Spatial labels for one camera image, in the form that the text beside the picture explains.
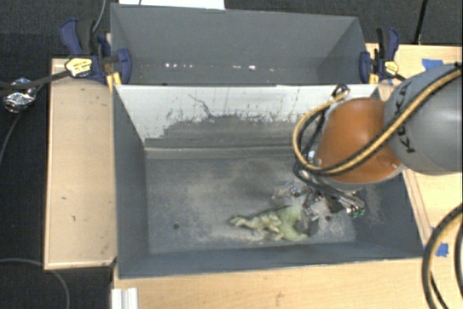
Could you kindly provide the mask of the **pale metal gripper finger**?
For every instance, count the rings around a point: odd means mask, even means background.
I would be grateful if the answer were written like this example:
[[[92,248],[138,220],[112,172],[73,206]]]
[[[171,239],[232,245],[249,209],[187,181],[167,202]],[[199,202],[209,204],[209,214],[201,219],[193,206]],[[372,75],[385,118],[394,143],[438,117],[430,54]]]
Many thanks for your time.
[[[302,191],[294,183],[288,183],[277,187],[273,193],[274,200],[285,200],[290,198],[298,198],[302,194]]]
[[[303,208],[303,226],[305,234],[309,237],[316,234],[319,229],[319,214],[314,212],[311,207]]]

